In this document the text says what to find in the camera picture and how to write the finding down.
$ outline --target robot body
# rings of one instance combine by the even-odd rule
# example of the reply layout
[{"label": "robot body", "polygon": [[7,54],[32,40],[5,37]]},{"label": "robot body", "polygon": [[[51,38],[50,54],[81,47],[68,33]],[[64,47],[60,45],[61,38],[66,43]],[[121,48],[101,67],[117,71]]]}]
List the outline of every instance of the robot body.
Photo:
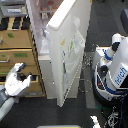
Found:
[{"label": "robot body", "polygon": [[112,37],[112,46],[107,47],[105,50],[104,48],[97,48],[101,49],[102,54],[97,54],[99,51],[96,49],[92,67],[95,70],[94,88],[96,94],[102,100],[111,103],[114,103],[113,101],[118,102],[128,89],[126,84],[124,84],[128,75],[127,48],[128,38],[115,34]]}]

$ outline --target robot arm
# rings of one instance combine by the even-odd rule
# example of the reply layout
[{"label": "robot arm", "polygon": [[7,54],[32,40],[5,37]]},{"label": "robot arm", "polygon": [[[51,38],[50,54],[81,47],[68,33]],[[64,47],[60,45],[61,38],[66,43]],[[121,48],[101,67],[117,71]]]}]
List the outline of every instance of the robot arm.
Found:
[{"label": "robot arm", "polygon": [[0,121],[10,111],[14,104],[14,98],[21,96],[30,86],[31,74],[28,74],[23,81],[20,77],[20,71],[26,66],[25,63],[17,63],[8,73],[5,86],[0,86]]},{"label": "robot arm", "polygon": [[118,46],[120,45],[123,38],[124,37],[118,33],[112,36],[112,45],[104,51],[105,55],[100,59],[101,70],[104,71],[111,65],[112,58],[115,52],[117,51]]}]

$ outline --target wooden drawer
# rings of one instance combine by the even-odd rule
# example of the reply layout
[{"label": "wooden drawer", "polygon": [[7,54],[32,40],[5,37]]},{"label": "wooden drawer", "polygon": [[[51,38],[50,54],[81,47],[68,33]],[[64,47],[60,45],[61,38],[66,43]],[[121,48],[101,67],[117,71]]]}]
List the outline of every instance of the wooden drawer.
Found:
[{"label": "wooden drawer", "polygon": [[31,48],[29,30],[0,31],[0,48]]},{"label": "wooden drawer", "polygon": [[[13,68],[13,66],[11,67],[0,67],[0,76],[6,76],[8,74],[8,72]],[[21,73],[23,73],[24,75],[27,75],[29,72],[32,73],[32,75],[39,75],[38,69],[36,65],[30,65],[30,66],[26,66]]]},{"label": "wooden drawer", "polygon": [[26,92],[39,92],[39,91],[41,91],[41,87],[40,87],[39,77],[36,76],[36,79],[34,79],[31,82],[31,86],[27,88]]},{"label": "wooden drawer", "polygon": [[[5,84],[6,77],[0,77],[0,85]],[[39,76],[34,76],[34,80],[31,81],[31,85],[29,88],[26,89],[26,92],[28,95],[39,95],[42,92],[40,82],[39,82]]]},{"label": "wooden drawer", "polygon": [[35,65],[32,49],[0,50],[0,66],[14,66],[15,63]]}]

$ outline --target white cabinet door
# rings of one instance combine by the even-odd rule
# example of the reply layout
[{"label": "white cabinet door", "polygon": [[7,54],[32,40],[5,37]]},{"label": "white cabinet door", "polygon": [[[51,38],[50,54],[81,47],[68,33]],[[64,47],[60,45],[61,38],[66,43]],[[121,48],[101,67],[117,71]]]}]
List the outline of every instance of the white cabinet door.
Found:
[{"label": "white cabinet door", "polygon": [[64,0],[48,23],[57,104],[61,107],[81,67],[91,4],[90,0]]}]

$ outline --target wooden cabinet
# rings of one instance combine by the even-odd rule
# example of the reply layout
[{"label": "wooden cabinet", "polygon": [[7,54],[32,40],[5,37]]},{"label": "wooden cabinet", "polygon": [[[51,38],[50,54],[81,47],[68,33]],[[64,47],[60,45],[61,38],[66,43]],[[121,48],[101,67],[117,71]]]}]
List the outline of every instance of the wooden cabinet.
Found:
[{"label": "wooden cabinet", "polygon": [[21,71],[27,75],[33,75],[31,86],[26,90],[27,96],[45,96],[42,76],[37,60],[37,51],[34,46],[30,27],[22,30],[23,18],[21,18],[19,28],[12,29],[15,18],[9,18],[8,28],[0,31],[0,85],[6,80],[6,75],[15,63],[26,63],[26,67]]}]

